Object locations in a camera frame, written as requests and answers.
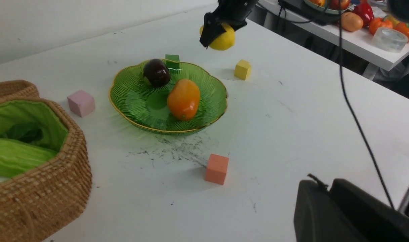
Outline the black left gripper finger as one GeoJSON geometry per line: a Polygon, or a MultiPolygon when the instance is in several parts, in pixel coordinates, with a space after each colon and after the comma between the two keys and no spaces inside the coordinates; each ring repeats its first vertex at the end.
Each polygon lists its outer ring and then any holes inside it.
{"type": "Polygon", "coordinates": [[[345,179],[329,188],[308,176],[298,184],[295,203],[298,242],[409,242],[409,217],[345,179]]]}

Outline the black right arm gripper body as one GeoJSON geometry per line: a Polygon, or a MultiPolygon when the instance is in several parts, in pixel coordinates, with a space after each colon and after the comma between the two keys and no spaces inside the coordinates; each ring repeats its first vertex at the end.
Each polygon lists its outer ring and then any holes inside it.
{"type": "Polygon", "coordinates": [[[204,27],[227,23],[235,31],[246,26],[246,18],[250,15],[258,0],[218,0],[213,12],[204,15],[204,27]]]}

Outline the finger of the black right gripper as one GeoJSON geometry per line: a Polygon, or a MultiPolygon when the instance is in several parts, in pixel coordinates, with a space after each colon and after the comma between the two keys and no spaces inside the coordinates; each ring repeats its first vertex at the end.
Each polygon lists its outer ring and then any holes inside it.
{"type": "Polygon", "coordinates": [[[202,46],[208,48],[214,40],[227,32],[226,28],[228,26],[229,24],[221,21],[205,20],[203,23],[202,32],[200,34],[200,43],[202,46]]]}

